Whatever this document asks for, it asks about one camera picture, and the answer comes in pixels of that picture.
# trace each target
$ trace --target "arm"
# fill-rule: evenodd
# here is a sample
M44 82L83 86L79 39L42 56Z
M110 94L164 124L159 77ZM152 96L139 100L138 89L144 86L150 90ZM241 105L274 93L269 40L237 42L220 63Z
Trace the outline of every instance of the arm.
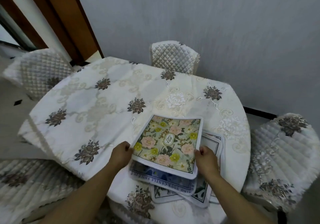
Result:
M212 150L201 146L199 151L195 150L194 155L199 172L205 177L227 217L233 223L273 223L220 176L217 157Z
M114 177L129 163L133 152L129 147L126 141L117 145L108 164L46 215L40 224L90 224Z

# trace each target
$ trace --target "chair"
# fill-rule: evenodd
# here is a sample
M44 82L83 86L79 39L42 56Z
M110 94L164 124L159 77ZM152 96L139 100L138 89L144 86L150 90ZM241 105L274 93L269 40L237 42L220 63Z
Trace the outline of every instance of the chair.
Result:
M154 67L186 74L196 74L200 54L178 41L162 41L150 47Z
M249 201L289 212L319 173L320 141L302 116L288 113L251 132L251 160L242 189Z
M52 160L0 160L0 223L36 220L35 212L45 215L51 210L44 211L45 205L67 197L83 183Z
M50 89L74 71L70 63L52 48L35 50L15 59L2 76L23 87L28 96L40 100Z

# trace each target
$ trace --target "round table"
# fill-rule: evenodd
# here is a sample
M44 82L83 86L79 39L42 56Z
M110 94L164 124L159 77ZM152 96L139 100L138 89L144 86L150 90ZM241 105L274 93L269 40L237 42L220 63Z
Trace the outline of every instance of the round table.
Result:
M107 57L58 83L30 112L19 134L88 180L106 165L115 145L132 143L151 114L202 116L203 129L224 135L225 178L241 191L250 161L250 129L236 93L223 82ZM144 195L138 196L137 186ZM206 209L184 200L154 204L147 188L129 178L126 167L108 196L159 223L220 223L226 217L218 204Z

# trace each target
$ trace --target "oval label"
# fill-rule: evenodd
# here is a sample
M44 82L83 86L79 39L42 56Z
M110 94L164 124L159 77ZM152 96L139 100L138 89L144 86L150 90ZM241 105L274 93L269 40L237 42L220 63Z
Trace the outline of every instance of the oval label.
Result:
M173 133L168 133L166 134L165 138L163 139L163 144L166 146L172 145L174 142L174 134Z

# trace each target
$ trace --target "hand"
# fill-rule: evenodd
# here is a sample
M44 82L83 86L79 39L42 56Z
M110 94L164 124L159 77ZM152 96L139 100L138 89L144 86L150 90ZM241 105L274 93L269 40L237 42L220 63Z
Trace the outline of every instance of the hand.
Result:
M108 164L110 164L113 169L120 171L128 165L133 151L134 149L130 148L130 144L127 141L123 141L112 150Z
M200 146L199 150L194 151L195 163L205 179L220 177L218 159L214 152L206 146Z

